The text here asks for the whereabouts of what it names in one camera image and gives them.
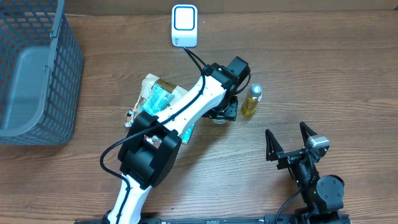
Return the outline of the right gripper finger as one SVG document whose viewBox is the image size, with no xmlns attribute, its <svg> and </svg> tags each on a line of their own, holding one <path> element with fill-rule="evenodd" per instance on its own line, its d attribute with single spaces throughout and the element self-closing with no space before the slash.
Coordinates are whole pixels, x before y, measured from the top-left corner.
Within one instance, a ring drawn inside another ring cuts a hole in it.
<svg viewBox="0 0 398 224">
<path fill-rule="evenodd" d="M 300 122 L 300 131 L 303 139 L 304 146 L 307 145 L 307 140 L 309 137 L 317 135 L 317 133 L 312 130 L 305 122 Z"/>
<path fill-rule="evenodd" d="M 279 159 L 279 155 L 284 153 L 284 150 L 280 146 L 279 142 L 274 137 L 270 129 L 265 131 L 266 134 L 266 160 L 276 161 Z"/>
</svg>

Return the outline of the green lid jar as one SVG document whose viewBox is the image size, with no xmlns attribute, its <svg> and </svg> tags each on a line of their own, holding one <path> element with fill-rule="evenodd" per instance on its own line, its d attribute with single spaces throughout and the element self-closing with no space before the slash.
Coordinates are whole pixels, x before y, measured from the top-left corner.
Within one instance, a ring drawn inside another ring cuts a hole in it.
<svg viewBox="0 0 398 224">
<path fill-rule="evenodd" d="M 226 119 L 214 119 L 213 122 L 215 124 L 224 124 L 225 122 L 227 122 Z"/>
</svg>

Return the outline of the yellow dish soap bottle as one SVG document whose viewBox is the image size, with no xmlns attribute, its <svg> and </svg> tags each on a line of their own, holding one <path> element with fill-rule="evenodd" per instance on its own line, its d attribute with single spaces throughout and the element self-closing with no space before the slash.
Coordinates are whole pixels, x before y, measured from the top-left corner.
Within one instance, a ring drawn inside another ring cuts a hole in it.
<svg viewBox="0 0 398 224">
<path fill-rule="evenodd" d="M 241 107 L 241 112 L 246 117 L 251 117 L 257 108 L 258 103 L 262 100 L 262 86 L 258 83 L 252 84 L 248 90 L 245 101 Z"/>
</svg>

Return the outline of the teal white tissue pack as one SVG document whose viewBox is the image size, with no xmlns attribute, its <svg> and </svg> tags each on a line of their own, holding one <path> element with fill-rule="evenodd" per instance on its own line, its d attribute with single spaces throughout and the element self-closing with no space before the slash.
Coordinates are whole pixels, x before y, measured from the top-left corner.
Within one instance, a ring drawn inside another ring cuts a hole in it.
<svg viewBox="0 0 398 224">
<path fill-rule="evenodd" d="M 192 136 L 193 130 L 194 130 L 195 125 L 191 125 L 182 135 L 182 143 L 183 144 L 188 144 L 189 140 Z"/>
</svg>

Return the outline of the teal snack packet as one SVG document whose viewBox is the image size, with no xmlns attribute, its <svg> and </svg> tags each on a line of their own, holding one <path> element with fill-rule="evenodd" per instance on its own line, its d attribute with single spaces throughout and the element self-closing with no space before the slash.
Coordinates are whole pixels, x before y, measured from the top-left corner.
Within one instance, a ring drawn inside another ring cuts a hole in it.
<svg viewBox="0 0 398 224">
<path fill-rule="evenodd" d="M 144 104 L 141 106 L 140 111 L 145 111 L 150 115 L 155 115 L 164 110 L 173 98 L 173 94 L 163 89 L 160 85 L 155 84 L 148 99 L 146 99 Z"/>
</svg>

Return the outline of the brown white snack wrapper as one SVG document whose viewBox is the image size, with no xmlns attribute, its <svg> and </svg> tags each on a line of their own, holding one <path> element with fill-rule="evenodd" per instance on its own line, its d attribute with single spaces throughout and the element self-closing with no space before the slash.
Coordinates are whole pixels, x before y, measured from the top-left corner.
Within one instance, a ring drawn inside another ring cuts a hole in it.
<svg viewBox="0 0 398 224">
<path fill-rule="evenodd" d="M 141 92 L 136 104 L 132 109 L 129 109 L 125 115 L 126 120 L 124 122 L 124 125 L 126 128 L 130 128 L 132 126 L 134 118 L 141 112 L 140 108 L 144 104 L 146 99 L 148 99 L 155 84 L 160 85 L 163 89 L 174 95 L 173 100 L 165 108 L 177 102 L 179 99 L 181 99 L 182 96 L 184 96 L 188 92 L 180 86 L 177 86 L 171 82 L 167 82 L 149 73 L 142 81 Z"/>
</svg>

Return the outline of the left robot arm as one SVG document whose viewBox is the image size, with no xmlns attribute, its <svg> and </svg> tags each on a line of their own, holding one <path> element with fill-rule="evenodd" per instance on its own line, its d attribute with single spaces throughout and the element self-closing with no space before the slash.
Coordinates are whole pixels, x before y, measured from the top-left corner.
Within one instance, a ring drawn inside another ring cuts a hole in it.
<svg viewBox="0 0 398 224">
<path fill-rule="evenodd" d="M 172 169 L 185 131 L 200 118 L 217 123 L 237 117 L 240 84 L 247 84 L 249 64 L 235 57 L 228 66 L 213 63 L 201 68 L 195 86 L 168 108 L 150 115 L 139 113 L 126 138 L 111 145 L 120 147 L 121 189 L 114 208 L 102 223 L 139 223 L 149 191 L 158 186 Z"/>
</svg>

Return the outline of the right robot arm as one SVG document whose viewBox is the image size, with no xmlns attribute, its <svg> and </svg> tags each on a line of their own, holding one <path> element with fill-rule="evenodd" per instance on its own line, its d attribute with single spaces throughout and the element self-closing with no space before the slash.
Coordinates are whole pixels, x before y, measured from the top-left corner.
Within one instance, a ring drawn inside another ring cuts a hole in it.
<svg viewBox="0 0 398 224">
<path fill-rule="evenodd" d="M 345 183 L 337 175 L 319 176 L 315 164 L 326 155 L 329 139 L 316 133 L 304 122 L 300 123 L 303 147 L 285 152 L 270 129 L 265 131 L 266 160 L 276 161 L 279 170 L 287 169 L 298 191 L 279 208 L 274 223 L 349 223 L 349 216 L 342 215 Z M 304 207 L 296 209 L 286 220 L 281 217 L 284 208 L 298 195 Z"/>
</svg>

